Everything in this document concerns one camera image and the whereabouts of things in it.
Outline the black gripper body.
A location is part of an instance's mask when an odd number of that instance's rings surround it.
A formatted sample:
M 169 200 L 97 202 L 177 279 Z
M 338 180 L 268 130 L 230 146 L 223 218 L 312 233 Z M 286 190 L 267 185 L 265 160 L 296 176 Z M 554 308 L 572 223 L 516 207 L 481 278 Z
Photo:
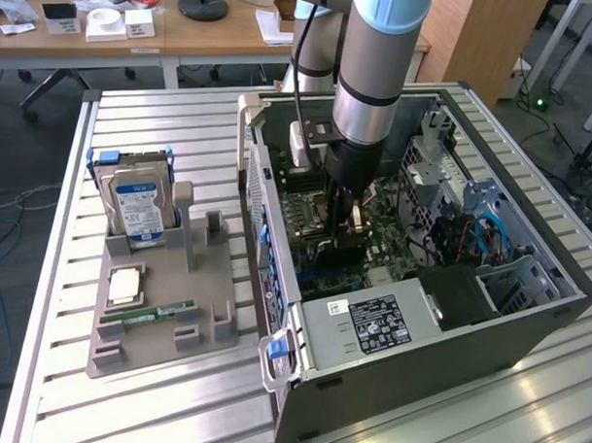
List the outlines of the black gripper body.
M 326 226 L 338 250 L 355 248 L 367 237 L 363 197 L 374 181 L 383 145 L 361 145 L 350 140 L 330 143 L 326 155 Z

